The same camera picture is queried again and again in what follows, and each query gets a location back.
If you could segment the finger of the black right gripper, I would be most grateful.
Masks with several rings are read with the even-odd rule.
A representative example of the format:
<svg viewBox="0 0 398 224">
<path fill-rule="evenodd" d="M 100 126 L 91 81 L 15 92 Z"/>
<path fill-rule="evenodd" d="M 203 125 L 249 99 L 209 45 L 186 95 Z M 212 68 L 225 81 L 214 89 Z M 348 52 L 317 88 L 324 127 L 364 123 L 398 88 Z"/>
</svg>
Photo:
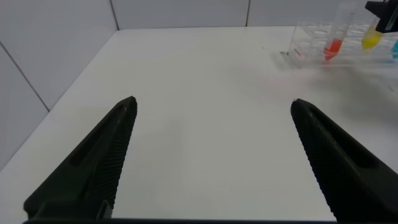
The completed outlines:
<svg viewBox="0 0 398 224">
<path fill-rule="evenodd" d="M 397 32 L 397 0 L 368 1 L 365 9 L 379 18 L 376 31 L 380 33 Z"/>
</svg>

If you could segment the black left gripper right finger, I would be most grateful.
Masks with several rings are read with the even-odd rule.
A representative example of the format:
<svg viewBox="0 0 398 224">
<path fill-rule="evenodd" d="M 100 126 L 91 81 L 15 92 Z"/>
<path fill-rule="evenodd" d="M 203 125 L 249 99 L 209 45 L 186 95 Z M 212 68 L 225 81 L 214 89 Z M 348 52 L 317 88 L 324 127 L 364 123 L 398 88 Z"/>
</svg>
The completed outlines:
<svg viewBox="0 0 398 224">
<path fill-rule="evenodd" d="M 338 222 L 397 222 L 397 173 L 315 105 L 290 113 L 312 171 Z"/>
</svg>

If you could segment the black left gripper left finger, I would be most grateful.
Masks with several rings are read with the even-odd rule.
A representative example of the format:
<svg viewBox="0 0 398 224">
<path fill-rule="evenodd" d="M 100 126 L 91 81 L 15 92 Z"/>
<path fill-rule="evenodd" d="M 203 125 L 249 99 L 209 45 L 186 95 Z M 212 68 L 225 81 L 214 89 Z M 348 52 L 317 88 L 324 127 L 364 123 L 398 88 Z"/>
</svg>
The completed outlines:
<svg viewBox="0 0 398 224">
<path fill-rule="evenodd" d="M 114 208 L 137 101 L 118 102 L 24 202 L 30 220 L 99 220 Z"/>
</svg>

